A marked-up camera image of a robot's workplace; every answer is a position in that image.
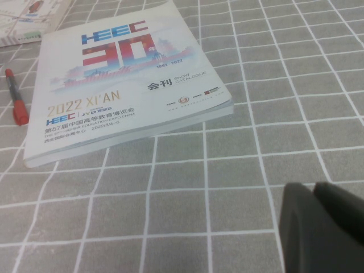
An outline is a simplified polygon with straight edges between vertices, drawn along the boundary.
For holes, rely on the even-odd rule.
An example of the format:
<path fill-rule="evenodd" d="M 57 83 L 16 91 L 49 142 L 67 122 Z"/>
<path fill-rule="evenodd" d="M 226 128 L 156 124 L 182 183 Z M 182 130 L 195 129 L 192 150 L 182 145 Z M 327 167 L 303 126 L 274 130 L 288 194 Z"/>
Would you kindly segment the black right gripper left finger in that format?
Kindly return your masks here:
<path fill-rule="evenodd" d="M 363 272 L 363 245 L 300 183 L 284 187 L 279 234 L 286 272 Z"/>

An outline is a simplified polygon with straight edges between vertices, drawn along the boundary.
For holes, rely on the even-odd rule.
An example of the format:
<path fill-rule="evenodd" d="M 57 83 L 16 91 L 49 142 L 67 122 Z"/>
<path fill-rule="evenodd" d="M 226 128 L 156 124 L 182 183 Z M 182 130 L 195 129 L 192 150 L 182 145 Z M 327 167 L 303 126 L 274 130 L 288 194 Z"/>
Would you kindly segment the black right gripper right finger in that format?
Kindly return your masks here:
<path fill-rule="evenodd" d="M 317 182 L 313 194 L 332 220 L 363 245 L 363 199 L 329 182 Z"/>

